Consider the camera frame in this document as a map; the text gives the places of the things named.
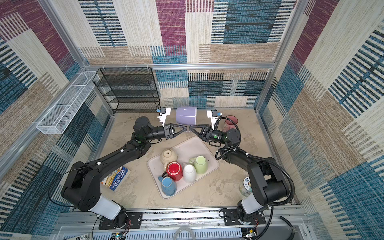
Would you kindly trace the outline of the purple mug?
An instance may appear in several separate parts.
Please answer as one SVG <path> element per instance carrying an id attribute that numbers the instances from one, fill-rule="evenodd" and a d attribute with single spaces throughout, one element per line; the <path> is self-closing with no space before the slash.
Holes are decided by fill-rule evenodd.
<path id="1" fill-rule="evenodd" d="M 180 125 L 194 126 L 197 122 L 196 107 L 178 107 L 176 110 L 176 122 Z"/>

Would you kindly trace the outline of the pink patterned mug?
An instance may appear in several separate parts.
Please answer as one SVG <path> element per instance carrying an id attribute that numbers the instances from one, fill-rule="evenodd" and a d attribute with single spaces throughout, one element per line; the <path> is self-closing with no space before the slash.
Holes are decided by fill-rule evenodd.
<path id="1" fill-rule="evenodd" d="M 225 124 L 223 127 L 223 131 L 226 132 L 230 129 L 236 129 L 236 126 L 238 124 L 238 118 L 232 115 L 226 116 L 227 119 L 225 119 Z"/>

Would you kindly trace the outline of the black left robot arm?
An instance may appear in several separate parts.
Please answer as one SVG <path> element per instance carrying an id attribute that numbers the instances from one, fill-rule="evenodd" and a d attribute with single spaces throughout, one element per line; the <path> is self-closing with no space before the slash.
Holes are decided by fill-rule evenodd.
<path id="1" fill-rule="evenodd" d="M 76 162 L 71 167 L 61 196 L 82 212 L 92 212 L 119 226 L 127 221 L 126 210 L 101 194 L 101 181 L 123 165 L 144 156 L 152 140 L 173 139 L 187 126 L 166 124 L 155 127 L 147 117 L 139 117 L 133 127 L 132 138 L 120 149 L 88 163 Z"/>

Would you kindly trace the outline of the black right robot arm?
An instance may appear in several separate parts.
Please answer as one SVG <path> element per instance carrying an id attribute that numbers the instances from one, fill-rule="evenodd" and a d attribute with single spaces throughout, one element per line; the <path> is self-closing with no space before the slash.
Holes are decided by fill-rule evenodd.
<path id="1" fill-rule="evenodd" d="M 239 148 L 242 139 L 239 130 L 223 132 L 208 124 L 190 126 L 189 129 L 204 142 L 224 145 L 217 150 L 216 159 L 223 159 L 248 172 L 252 193 L 238 203 L 240 222 L 251 222 L 265 209 L 286 205 L 293 200 L 295 185 L 287 171 L 272 157 L 257 157 Z"/>

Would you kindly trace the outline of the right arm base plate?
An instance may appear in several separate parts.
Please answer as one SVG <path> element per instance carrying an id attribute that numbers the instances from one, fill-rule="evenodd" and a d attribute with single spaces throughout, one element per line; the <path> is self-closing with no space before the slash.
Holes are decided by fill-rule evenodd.
<path id="1" fill-rule="evenodd" d="M 264 225 L 267 222 L 263 213 L 247 214 L 240 209 L 222 208 L 219 210 L 219 216 L 224 219 L 226 226 Z"/>

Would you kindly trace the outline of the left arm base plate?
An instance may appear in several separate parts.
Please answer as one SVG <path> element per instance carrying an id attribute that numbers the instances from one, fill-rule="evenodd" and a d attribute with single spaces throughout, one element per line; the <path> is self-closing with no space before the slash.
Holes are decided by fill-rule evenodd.
<path id="1" fill-rule="evenodd" d="M 142 224 L 143 212 L 120 213 L 114 220 L 101 218 L 99 230 L 128 230 L 139 229 Z"/>

